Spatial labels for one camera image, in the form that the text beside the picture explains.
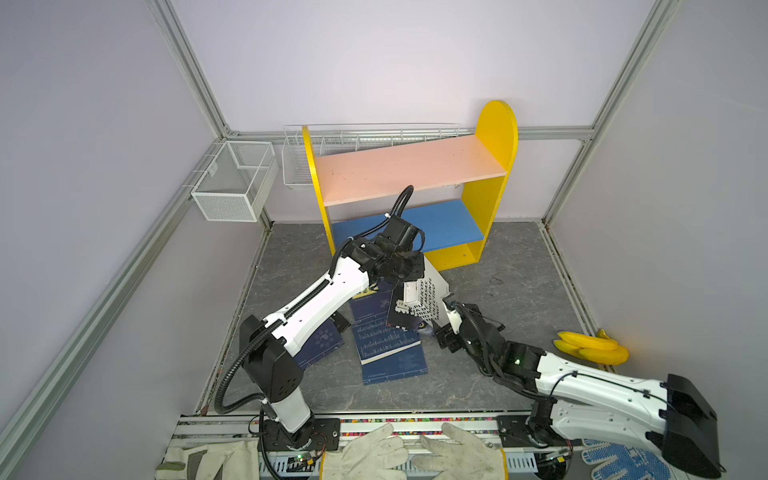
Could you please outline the white book black lettering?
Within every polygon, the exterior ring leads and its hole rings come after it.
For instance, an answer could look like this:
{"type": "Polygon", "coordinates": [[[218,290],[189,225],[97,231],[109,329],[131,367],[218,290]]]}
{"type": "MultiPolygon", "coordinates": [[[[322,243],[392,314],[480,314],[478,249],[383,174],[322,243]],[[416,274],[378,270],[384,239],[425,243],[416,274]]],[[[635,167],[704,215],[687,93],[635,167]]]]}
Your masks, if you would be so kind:
{"type": "Polygon", "coordinates": [[[447,281],[429,260],[424,258],[423,276],[398,286],[398,291],[393,296],[394,311],[443,326],[448,322],[444,299],[450,294],[447,281]]]}

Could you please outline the blue book with barcode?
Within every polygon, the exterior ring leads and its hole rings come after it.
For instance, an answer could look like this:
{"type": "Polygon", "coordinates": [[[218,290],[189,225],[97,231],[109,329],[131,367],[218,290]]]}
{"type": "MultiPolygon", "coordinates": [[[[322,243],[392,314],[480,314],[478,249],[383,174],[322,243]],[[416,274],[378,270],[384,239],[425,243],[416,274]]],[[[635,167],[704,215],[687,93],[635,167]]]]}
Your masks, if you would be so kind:
{"type": "Polygon", "coordinates": [[[387,358],[421,344],[416,332],[391,327],[386,312],[368,315],[352,325],[358,356],[362,365],[387,358]]]}

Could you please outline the black wolf cover book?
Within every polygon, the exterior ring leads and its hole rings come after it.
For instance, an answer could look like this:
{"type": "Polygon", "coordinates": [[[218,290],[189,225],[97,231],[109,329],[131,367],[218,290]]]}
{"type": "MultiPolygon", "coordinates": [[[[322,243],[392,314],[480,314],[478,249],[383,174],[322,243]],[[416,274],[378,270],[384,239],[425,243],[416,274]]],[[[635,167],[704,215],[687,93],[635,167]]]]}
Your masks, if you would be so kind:
{"type": "Polygon", "coordinates": [[[391,292],[387,325],[422,335],[433,335],[431,310],[417,282],[397,284],[391,292]]]}

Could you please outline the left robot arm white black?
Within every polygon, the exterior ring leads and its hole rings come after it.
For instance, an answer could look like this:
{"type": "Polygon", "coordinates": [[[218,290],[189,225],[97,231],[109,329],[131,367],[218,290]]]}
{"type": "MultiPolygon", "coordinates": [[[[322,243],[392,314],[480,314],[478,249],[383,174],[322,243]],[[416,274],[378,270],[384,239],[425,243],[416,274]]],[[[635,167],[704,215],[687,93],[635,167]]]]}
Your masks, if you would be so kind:
{"type": "Polygon", "coordinates": [[[340,307],[368,287],[381,280],[395,285],[421,279],[425,243],[423,230],[395,214],[348,238],[333,254],[326,273],[284,307],[256,321],[255,334],[223,374],[214,411],[227,414],[259,401],[272,410],[284,432],[295,435],[306,429],[313,414],[301,392],[303,370],[294,356],[340,307]]]}

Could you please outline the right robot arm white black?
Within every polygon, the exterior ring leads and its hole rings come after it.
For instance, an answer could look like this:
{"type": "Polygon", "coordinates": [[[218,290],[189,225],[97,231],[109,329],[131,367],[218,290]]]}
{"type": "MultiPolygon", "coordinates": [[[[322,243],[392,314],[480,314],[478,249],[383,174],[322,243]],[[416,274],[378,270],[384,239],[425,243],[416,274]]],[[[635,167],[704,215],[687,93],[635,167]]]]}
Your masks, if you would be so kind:
{"type": "Polygon", "coordinates": [[[532,402],[527,417],[498,422],[505,447],[560,447],[603,440],[660,455],[690,475],[718,479],[718,416],[688,378],[626,377],[505,339],[474,304],[439,303],[441,347],[465,351],[480,372],[532,402]]]}

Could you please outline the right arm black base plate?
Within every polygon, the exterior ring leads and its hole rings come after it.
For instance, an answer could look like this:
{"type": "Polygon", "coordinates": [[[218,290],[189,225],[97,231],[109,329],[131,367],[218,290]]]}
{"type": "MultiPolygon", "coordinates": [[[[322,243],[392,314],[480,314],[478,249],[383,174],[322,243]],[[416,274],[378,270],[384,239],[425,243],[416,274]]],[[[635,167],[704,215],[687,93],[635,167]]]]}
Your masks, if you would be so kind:
{"type": "Polygon", "coordinates": [[[500,415],[496,418],[498,434],[505,448],[531,447],[544,449],[565,447],[567,440],[557,434],[549,424],[529,415],[500,415]]]}

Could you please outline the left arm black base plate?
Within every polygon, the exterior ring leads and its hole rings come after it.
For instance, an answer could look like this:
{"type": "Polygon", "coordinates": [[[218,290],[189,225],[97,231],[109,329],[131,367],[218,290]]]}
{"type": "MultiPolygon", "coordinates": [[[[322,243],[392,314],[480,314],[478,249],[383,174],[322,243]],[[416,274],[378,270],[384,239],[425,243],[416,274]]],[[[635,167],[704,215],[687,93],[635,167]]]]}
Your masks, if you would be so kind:
{"type": "Polygon", "coordinates": [[[276,421],[264,422],[264,441],[269,451],[336,451],[341,440],[339,418],[311,418],[296,433],[288,433],[276,421]]]}

